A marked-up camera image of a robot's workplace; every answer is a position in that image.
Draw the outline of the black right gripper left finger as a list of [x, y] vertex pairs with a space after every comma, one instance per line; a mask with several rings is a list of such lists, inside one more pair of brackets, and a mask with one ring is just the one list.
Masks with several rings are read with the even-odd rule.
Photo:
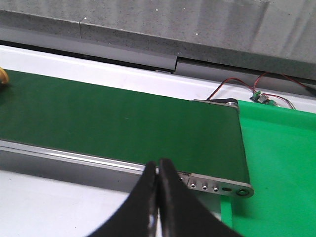
[[155, 237], [158, 220], [156, 191], [156, 163], [150, 161], [124, 203], [89, 236]]

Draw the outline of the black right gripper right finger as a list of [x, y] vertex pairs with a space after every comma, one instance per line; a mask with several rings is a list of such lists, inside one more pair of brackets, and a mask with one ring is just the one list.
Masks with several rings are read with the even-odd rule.
[[159, 161], [158, 200], [164, 237], [241, 236], [202, 205], [167, 158]]

